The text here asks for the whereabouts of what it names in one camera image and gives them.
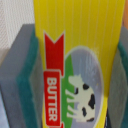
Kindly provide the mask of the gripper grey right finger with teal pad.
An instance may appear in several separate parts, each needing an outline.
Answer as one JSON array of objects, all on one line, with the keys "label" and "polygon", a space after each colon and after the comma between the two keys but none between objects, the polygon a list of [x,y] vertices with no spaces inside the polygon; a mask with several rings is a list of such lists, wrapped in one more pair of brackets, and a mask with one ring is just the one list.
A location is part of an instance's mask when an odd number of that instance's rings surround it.
[{"label": "gripper grey right finger with teal pad", "polygon": [[128,29],[121,28],[113,61],[105,128],[128,128]]}]

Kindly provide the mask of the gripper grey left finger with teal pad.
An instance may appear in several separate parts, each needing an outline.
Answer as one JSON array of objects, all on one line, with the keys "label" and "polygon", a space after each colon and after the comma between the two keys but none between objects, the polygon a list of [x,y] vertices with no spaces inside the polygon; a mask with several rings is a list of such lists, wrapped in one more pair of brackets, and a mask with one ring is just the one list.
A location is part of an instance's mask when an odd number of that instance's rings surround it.
[{"label": "gripper grey left finger with teal pad", "polygon": [[24,24],[0,66],[0,91],[9,128],[42,128],[43,88],[35,26]]}]

